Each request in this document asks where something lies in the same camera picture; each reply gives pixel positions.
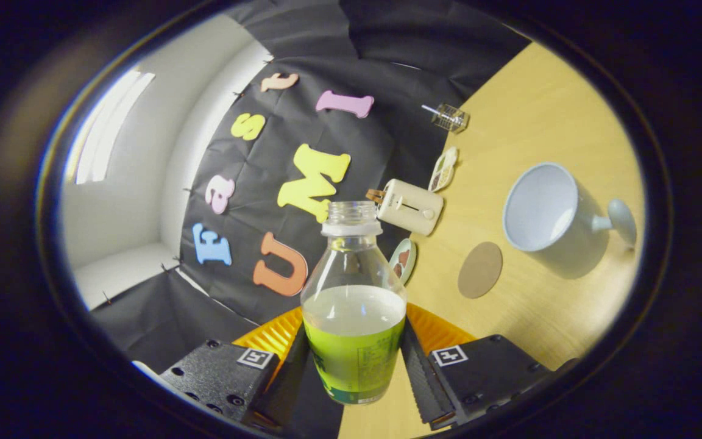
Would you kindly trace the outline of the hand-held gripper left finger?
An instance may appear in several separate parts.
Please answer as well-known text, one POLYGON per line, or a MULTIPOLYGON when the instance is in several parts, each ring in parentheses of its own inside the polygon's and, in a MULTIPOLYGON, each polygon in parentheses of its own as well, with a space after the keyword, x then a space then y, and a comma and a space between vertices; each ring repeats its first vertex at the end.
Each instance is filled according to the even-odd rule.
POLYGON ((167 389, 224 420, 283 430, 308 357, 300 307, 231 343, 206 340, 160 375, 167 389))

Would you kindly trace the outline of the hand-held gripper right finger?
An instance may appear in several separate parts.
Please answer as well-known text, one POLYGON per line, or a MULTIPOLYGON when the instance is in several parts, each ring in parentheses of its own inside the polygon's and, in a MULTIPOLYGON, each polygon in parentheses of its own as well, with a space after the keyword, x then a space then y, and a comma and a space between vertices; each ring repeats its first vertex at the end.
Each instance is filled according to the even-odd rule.
POLYGON ((412 303, 401 352, 421 422, 432 430, 487 418, 556 376, 506 337, 473 336, 412 303))

